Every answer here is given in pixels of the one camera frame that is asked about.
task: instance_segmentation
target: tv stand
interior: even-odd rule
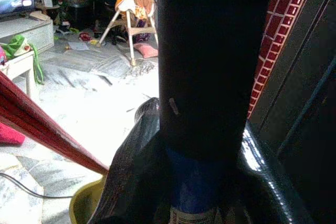
[[[21,34],[38,52],[54,46],[53,21],[34,20],[17,16],[0,19],[0,42],[9,43],[14,35]]]

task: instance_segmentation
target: pink cushion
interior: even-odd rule
[[[159,55],[157,49],[153,48],[151,45],[147,43],[136,43],[133,45],[136,50],[138,50],[143,58],[156,57]]]
[[[0,123],[0,143],[22,144],[24,140],[24,135]]]

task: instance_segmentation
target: black pole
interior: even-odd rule
[[[159,0],[160,131],[197,160],[235,161],[268,0]]]

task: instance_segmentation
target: green bag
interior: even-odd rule
[[[8,44],[1,43],[1,47],[6,53],[7,60],[12,60],[23,55],[33,49],[34,51],[34,78],[35,82],[42,84],[44,81],[43,72],[39,63],[38,52],[33,44],[29,44],[27,39],[22,35],[15,35]]]

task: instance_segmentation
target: scattered paper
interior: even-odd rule
[[[69,46],[72,50],[89,50],[84,42],[69,42]]]

